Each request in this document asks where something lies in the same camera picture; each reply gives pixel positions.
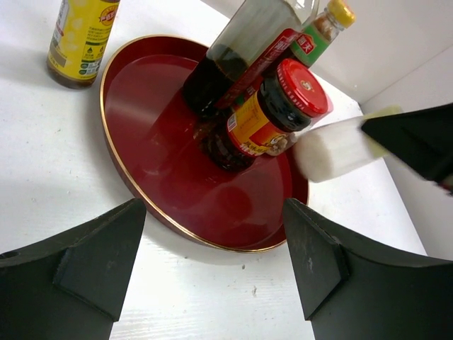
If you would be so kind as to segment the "tall dark soy sauce bottle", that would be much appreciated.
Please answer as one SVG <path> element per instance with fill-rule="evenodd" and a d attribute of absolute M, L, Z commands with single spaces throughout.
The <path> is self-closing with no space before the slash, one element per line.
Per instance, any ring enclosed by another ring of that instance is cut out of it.
<path fill-rule="evenodd" d="M 313 21 L 317 1 L 247 0 L 185 80 L 182 96 L 200 116 L 229 107 Z"/>

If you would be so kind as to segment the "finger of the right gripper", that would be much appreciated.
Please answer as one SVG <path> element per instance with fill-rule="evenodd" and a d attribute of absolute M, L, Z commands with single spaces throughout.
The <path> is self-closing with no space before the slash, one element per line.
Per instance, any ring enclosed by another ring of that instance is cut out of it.
<path fill-rule="evenodd" d="M 452 104 L 366 120 L 362 132 L 426 181 L 452 192 Z"/>

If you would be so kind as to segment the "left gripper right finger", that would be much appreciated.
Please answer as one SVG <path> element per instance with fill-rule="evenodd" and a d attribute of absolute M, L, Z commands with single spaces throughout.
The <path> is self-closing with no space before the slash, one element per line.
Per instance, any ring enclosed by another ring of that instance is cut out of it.
<path fill-rule="evenodd" d="M 290 198 L 283 222 L 316 339 L 451 339 L 452 262 L 370 239 Z"/>

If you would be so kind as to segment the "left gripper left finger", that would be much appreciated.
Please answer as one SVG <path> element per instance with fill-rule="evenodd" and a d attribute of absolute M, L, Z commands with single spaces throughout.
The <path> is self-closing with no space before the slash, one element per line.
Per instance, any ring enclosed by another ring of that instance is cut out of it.
<path fill-rule="evenodd" d="M 109 339 L 120 318 L 147 209 L 132 199 L 1 254 L 2 339 Z"/>

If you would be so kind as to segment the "red-lid sauce jar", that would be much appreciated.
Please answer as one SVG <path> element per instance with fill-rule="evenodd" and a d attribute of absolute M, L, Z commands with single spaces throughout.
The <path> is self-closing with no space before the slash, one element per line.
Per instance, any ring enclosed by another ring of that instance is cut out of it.
<path fill-rule="evenodd" d="M 209 131 L 203 146 L 217 166 L 244 171 L 291 133 L 325 115 L 328 104 L 322 85 L 307 67 L 284 59 L 242 106 Z"/>

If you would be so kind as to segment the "small yellow-label bottle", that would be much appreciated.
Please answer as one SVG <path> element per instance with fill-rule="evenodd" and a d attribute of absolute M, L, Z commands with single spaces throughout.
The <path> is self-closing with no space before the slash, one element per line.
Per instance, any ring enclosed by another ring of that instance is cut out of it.
<path fill-rule="evenodd" d="M 119 1 L 63 1 L 47 53 L 47 70 L 62 86 L 90 87 L 98 75 Z"/>

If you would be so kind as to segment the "round red tray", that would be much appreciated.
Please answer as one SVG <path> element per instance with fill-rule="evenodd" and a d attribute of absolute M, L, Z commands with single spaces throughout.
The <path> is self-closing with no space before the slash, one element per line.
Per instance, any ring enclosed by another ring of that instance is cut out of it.
<path fill-rule="evenodd" d="M 291 152 L 231 173 L 201 150 L 193 137 L 197 117 L 180 88 L 205 52 L 197 42 L 165 35 L 120 47 L 101 79 L 105 141 L 131 193 L 165 226 L 208 247 L 267 251 L 286 241 L 284 201 L 306 203 L 309 184 Z"/>

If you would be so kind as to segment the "yellow-capped sauce bottle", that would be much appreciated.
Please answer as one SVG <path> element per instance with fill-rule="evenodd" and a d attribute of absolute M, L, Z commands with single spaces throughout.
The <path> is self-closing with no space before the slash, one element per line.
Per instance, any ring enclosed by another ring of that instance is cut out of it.
<path fill-rule="evenodd" d="M 324 10 L 290 45 L 288 58 L 310 68 L 345 29 L 355 22 L 355 14 L 343 0 L 330 0 Z"/>

